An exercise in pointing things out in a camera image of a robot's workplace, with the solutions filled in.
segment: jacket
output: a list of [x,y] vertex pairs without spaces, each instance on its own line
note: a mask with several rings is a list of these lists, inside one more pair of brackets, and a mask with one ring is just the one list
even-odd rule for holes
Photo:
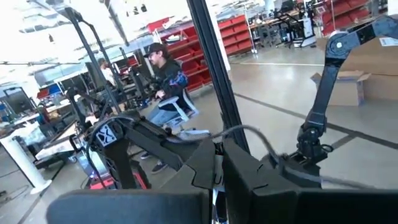
[[[187,103],[183,99],[183,90],[188,85],[188,77],[182,72],[180,65],[173,59],[169,59],[159,71],[156,78],[160,80],[160,88],[165,92],[162,101],[174,96],[178,96],[178,106],[185,110],[188,108]],[[160,107],[161,110],[176,111],[173,105],[165,105]]]

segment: jeans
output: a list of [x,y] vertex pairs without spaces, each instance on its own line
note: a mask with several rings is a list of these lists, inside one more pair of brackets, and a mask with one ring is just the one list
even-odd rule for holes
[[179,113],[177,111],[161,110],[159,109],[158,106],[156,106],[147,116],[147,120],[161,127],[166,122],[170,121],[171,119],[177,116],[179,116]]

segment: white office chair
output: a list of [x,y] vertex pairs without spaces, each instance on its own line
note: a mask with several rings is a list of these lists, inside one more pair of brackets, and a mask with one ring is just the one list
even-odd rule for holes
[[189,121],[191,118],[197,116],[199,114],[198,109],[193,105],[187,90],[183,91],[183,99],[188,105],[189,109],[183,110],[179,105],[177,104],[179,97],[174,96],[171,97],[165,101],[162,101],[159,103],[159,107],[165,106],[165,105],[173,105],[175,109],[178,112],[178,115],[171,119],[170,121],[165,123],[165,126],[168,128],[175,128],[179,127],[180,132],[177,134],[178,137],[182,139],[195,139],[195,138],[202,138],[204,136],[209,136],[210,132],[209,130],[196,130],[196,129],[184,129],[182,124]]

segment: sneaker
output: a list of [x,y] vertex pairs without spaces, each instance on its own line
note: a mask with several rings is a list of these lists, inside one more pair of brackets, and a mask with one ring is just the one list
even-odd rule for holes
[[157,174],[160,171],[164,170],[168,165],[163,163],[162,161],[157,161],[156,166],[152,169],[152,174]]
[[148,159],[148,158],[150,158],[152,155],[151,154],[149,154],[148,152],[145,152],[144,154],[142,154],[141,155],[141,159],[142,160],[145,160],[145,159]]

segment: man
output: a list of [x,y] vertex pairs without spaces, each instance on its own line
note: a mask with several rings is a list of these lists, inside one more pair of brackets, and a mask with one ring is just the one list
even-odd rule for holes
[[104,74],[106,81],[108,81],[112,87],[116,87],[116,80],[113,77],[111,69],[108,67],[108,63],[106,62],[105,58],[98,59],[98,65]]
[[[181,66],[178,62],[170,58],[166,47],[160,43],[153,43],[147,49],[147,54],[144,56],[157,67],[159,70],[156,72],[156,78],[160,80],[160,87],[156,93],[156,98],[161,101],[178,96],[178,106],[181,109],[187,109],[188,105],[183,99],[183,90],[188,84],[187,76],[182,72]],[[172,118],[178,116],[178,112],[173,105],[165,105],[163,107],[156,106],[147,116],[147,119],[158,125],[163,126]],[[151,155],[144,153],[141,159],[147,159]],[[156,174],[167,167],[162,161],[158,161],[157,165],[153,168],[152,173]]]

